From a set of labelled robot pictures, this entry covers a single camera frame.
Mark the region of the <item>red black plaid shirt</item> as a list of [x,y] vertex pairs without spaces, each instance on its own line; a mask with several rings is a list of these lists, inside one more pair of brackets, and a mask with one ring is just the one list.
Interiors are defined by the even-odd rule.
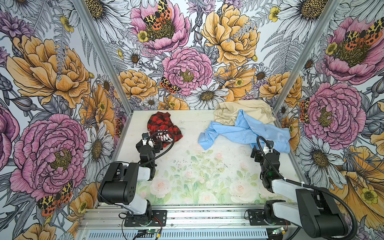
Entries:
[[177,142],[183,137],[179,127],[174,125],[171,121],[171,115],[168,112],[157,112],[156,114],[151,115],[147,123],[147,129],[151,135],[158,131],[172,133],[174,137],[167,133],[159,133],[156,135],[156,138],[163,142],[163,147],[169,145],[173,140]]

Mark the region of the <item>light blue cloth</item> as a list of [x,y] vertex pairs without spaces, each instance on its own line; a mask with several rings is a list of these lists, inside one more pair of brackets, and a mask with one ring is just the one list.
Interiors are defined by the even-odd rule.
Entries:
[[235,143],[249,144],[251,147],[257,146],[257,137],[261,136],[265,140],[274,142],[273,148],[278,152],[288,154],[291,151],[289,129],[263,124],[251,118],[242,110],[239,111],[234,126],[222,125],[212,121],[205,132],[200,133],[198,142],[204,150],[208,150],[219,135]]

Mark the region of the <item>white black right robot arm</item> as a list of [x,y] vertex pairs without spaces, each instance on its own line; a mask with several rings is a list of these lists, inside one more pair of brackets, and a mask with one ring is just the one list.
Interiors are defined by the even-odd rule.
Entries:
[[281,225],[283,234],[288,224],[294,224],[312,238],[328,240],[352,240],[358,223],[352,210],[339,197],[325,188],[295,182],[280,175],[280,154],[265,147],[254,147],[251,157],[260,163],[261,180],[270,193],[282,195],[289,200],[266,201],[263,210],[247,210],[246,216],[252,226]]

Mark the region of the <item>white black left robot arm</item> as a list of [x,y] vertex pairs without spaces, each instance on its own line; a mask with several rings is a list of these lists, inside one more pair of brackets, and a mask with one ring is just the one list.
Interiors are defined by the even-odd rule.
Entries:
[[138,163],[113,162],[98,189],[98,201],[127,210],[128,226],[148,226],[153,219],[150,201],[136,194],[138,182],[152,181],[156,173],[154,159],[163,149],[160,141],[141,140],[136,148]]

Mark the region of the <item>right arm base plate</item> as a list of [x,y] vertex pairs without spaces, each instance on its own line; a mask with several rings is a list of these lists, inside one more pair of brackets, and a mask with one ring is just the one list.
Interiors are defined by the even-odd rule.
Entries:
[[244,219],[249,221],[251,226],[290,226],[289,221],[279,218],[269,218],[265,216],[262,209],[248,209],[244,213]]

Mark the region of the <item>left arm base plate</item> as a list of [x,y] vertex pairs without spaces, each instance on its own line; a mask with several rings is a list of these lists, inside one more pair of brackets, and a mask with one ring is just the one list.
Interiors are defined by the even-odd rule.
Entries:
[[165,227],[168,211],[151,210],[143,215],[125,218],[124,227]]

